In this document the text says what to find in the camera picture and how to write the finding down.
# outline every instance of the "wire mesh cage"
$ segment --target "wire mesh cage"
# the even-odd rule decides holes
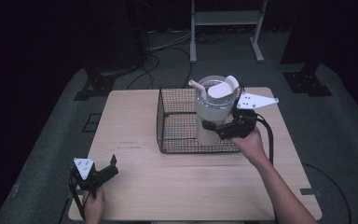
[[[157,112],[157,141],[161,153],[238,152],[228,140],[204,146],[196,138],[195,89],[160,89]]]

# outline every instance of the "wooden table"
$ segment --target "wooden table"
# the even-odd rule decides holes
[[[268,88],[247,92],[273,97]],[[89,158],[97,170],[113,154],[119,174],[106,182],[104,219],[119,221],[244,221],[274,218],[257,170],[240,153],[167,155],[158,150],[158,91],[112,91]],[[322,212],[277,105],[259,108],[274,133],[274,165],[316,219]],[[268,154],[267,131],[257,123]],[[80,220],[76,204],[69,217]]]

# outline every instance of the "gray carpet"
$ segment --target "gray carpet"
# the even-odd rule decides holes
[[[236,77],[245,87],[269,87],[280,99],[279,108],[300,159],[326,172],[341,188],[351,208],[352,223],[358,223],[358,105],[343,87],[339,76],[324,65],[317,77],[333,96],[309,97],[292,93],[282,73],[298,71],[302,64],[280,65],[289,33],[262,33],[259,44],[265,57],[255,60],[249,33],[226,35],[213,45],[197,45],[198,62],[192,65],[191,79],[210,75]],[[177,35],[151,35],[153,46],[178,38]],[[177,48],[188,52],[188,43]],[[190,64],[178,49],[154,53],[159,65],[150,74],[134,82],[130,89],[181,88]],[[146,69],[156,64],[150,58]],[[144,71],[117,79],[114,90],[125,90]],[[91,113],[102,113],[106,97],[74,101],[87,76],[84,70],[72,80],[50,115],[28,161],[23,167],[17,193],[8,195],[0,211],[0,223],[73,223],[67,216],[68,174],[73,157],[86,157],[94,133],[83,128]],[[323,217],[319,223],[348,223],[347,206],[336,186],[322,173],[305,167],[310,183],[318,192]]]

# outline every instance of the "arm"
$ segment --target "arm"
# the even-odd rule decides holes
[[[269,162],[257,128],[246,138],[235,137],[230,140],[260,173],[280,223],[316,223]]]
[[[94,198],[89,191],[83,191],[83,207],[86,224],[99,224],[103,220],[104,191],[103,187],[97,188],[97,196]]]

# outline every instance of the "human hand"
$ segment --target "human hand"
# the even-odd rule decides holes
[[[255,129],[245,138],[233,137],[229,139],[238,147],[240,152],[249,160],[251,164],[257,167],[260,162],[268,161],[269,158],[263,148],[260,131]]]
[[[88,190],[83,191],[83,207],[86,217],[86,224],[97,224],[103,220],[104,212],[104,191],[103,187],[97,188],[94,198]]]

